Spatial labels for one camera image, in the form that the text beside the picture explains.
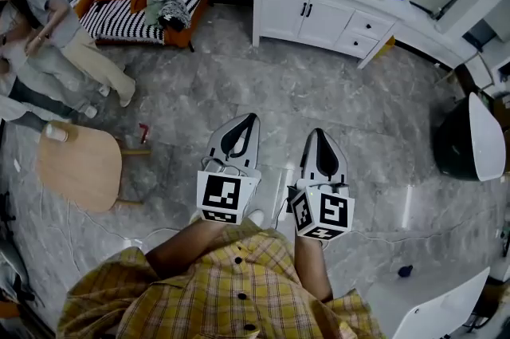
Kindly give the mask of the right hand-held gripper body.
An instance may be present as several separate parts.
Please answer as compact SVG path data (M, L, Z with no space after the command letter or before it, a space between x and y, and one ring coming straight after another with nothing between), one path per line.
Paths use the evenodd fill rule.
M296 235L316 240L334 240L351 231L355 200L347 183L347 159L339 148L339 169L322 175L316 167L316 132L334 140L323 129L308 135L300 161L301 177L289 188L288 206Z

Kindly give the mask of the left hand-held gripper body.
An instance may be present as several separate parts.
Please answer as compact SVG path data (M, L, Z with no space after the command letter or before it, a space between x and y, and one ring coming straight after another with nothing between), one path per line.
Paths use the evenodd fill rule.
M251 112L241 116L246 115L256 114ZM257 117L256 159L227 156L221 148L221 138L225 132L223 124L209 139L202 168L197 174L196 203L202 219L239 225L261 181L261 172L257 170L260 120Z

